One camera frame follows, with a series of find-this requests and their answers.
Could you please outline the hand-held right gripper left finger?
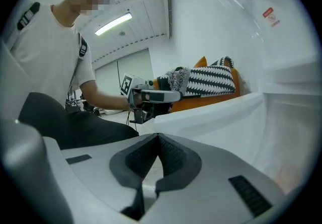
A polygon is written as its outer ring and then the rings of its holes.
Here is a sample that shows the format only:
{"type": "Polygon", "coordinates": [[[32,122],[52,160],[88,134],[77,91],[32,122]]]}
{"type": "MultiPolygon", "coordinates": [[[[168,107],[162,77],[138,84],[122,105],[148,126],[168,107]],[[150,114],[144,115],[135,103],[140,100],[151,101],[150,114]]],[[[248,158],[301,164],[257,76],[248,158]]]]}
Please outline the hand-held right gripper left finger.
{"type": "Polygon", "coordinates": [[[144,209],[137,188],[124,187],[110,169],[113,155],[134,144],[141,145],[150,135],[134,139],[61,151],[57,142],[44,138],[54,180],[71,214],[67,223],[158,223],[157,213],[148,211],[138,219],[132,210],[144,209]]]}

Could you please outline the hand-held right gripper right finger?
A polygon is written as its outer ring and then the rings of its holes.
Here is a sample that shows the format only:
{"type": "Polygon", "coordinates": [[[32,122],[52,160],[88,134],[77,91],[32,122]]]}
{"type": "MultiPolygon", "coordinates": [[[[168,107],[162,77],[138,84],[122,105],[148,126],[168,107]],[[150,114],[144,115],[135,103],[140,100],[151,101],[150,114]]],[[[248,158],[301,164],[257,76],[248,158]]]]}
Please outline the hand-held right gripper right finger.
{"type": "Polygon", "coordinates": [[[159,134],[164,176],[145,223],[270,223],[291,199],[233,153],[159,134]]]}

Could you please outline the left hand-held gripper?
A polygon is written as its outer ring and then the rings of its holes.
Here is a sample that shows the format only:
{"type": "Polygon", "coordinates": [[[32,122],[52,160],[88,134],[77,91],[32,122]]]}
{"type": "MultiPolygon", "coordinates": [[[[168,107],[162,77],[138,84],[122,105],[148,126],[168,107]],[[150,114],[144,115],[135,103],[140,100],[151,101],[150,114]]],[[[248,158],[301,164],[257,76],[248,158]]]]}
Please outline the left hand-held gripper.
{"type": "Polygon", "coordinates": [[[143,124],[152,117],[152,104],[174,103],[183,97],[179,91],[153,90],[153,82],[124,74],[120,92],[127,98],[130,109],[134,111],[134,120],[131,123],[143,124]],[[136,98],[141,95],[142,102],[136,106],[136,98]]]}

